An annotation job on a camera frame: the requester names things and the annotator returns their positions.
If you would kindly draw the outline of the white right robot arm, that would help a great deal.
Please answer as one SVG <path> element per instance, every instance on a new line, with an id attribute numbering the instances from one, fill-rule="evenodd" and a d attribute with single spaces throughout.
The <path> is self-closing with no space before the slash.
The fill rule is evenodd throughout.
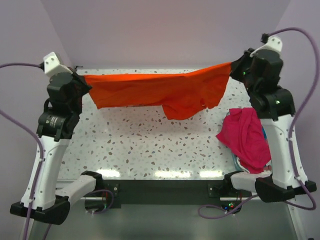
<path id="1" fill-rule="evenodd" d="M 240 190 L 257 193 L 265 203 L 287 202 L 317 190 L 303 169 L 295 128 L 291 92 L 278 85 L 283 60 L 276 50 L 248 49 L 231 64 L 230 77 L 244 84 L 249 102 L 266 133 L 272 171 L 234 171 L 224 176 L 220 192 L 233 197 Z"/>

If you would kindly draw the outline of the orange t shirt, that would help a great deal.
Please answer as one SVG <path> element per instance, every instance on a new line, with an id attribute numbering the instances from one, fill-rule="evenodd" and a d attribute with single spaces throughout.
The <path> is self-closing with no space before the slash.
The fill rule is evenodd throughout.
<path id="1" fill-rule="evenodd" d="M 161 106 L 167 119 L 186 120 L 219 105 L 230 77 L 226 62 L 188 73 L 85 75 L 98 109 Z"/>

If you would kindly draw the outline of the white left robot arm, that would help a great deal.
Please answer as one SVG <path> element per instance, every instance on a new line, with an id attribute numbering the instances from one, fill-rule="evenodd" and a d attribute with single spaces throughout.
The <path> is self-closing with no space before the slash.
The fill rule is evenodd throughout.
<path id="1" fill-rule="evenodd" d="M 72 205 L 87 194 L 99 196 L 104 190 L 102 175 L 84 171 L 70 185 L 57 190 L 61 163 L 82 113 L 82 98 L 91 89 L 77 73 L 53 75 L 47 86 L 48 99 L 38 119 L 37 148 L 31 177 L 22 199 L 10 207 L 12 215 L 60 225 Z"/>

